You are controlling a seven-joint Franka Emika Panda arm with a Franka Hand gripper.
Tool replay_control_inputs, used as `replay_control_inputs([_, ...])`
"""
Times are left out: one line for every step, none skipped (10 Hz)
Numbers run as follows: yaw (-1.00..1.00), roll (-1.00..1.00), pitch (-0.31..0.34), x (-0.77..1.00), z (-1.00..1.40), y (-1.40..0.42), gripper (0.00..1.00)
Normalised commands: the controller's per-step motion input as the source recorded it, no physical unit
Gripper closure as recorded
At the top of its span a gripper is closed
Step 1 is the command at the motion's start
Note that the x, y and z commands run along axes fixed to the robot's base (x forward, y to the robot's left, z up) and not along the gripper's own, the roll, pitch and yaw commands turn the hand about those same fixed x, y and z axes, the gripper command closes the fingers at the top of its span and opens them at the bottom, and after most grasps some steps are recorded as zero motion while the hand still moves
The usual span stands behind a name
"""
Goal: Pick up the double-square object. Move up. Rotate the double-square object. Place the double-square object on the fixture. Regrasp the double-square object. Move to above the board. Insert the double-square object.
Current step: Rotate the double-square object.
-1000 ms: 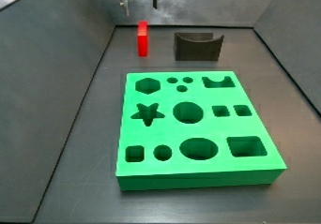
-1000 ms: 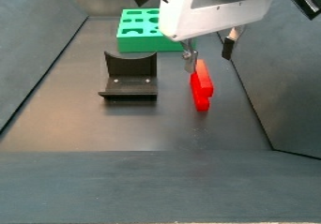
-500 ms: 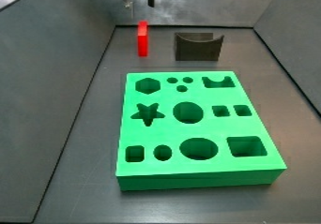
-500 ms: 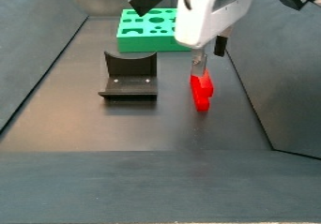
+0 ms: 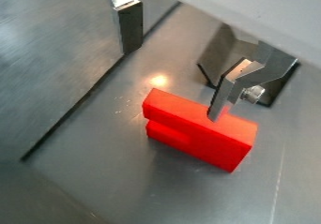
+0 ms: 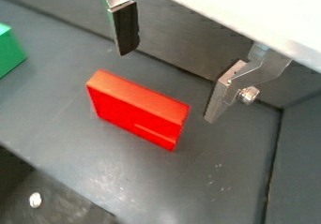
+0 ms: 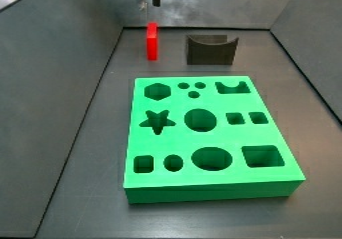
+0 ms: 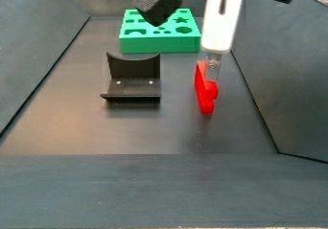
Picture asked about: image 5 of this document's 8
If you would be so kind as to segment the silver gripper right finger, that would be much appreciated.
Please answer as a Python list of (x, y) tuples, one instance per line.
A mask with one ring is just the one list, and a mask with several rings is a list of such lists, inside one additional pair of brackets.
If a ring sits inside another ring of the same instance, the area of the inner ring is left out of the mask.
[(253, 60), (241, 58), (221, 76), (207, 110), (211, 121), (219, 119), (227, 102), (256, 103), (266, 91), (261, 84), (281, 79), (296, 62), (296, 57), (260, 41)]

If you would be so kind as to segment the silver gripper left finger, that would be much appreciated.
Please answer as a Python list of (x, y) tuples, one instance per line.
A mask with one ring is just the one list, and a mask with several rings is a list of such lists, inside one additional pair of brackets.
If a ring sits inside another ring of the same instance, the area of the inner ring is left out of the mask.
[(143, 3), (139, 0), (110, 0), (116, 13), (123, 54), (143, 44)]

